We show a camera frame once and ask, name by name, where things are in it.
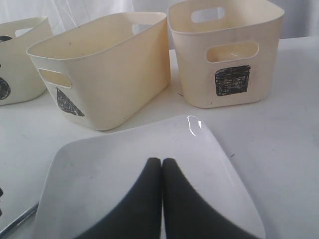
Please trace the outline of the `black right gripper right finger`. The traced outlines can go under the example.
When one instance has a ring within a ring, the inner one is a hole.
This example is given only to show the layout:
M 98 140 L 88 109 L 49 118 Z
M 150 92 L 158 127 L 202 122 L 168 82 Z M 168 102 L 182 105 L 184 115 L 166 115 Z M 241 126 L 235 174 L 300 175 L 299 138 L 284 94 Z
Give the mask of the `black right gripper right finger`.
M 162 162 L 162 201 L 167 239 L 256 239 L 211 207 L 173 158 Z

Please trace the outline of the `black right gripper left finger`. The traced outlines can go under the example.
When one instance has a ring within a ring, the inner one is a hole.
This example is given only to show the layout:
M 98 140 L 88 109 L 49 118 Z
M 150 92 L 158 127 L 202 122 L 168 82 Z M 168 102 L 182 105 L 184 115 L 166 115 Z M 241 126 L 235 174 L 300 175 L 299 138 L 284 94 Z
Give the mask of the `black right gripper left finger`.
M 125 197 L 78 239 L 159 239 L 162 218 L 161 160 L 149 158 Z

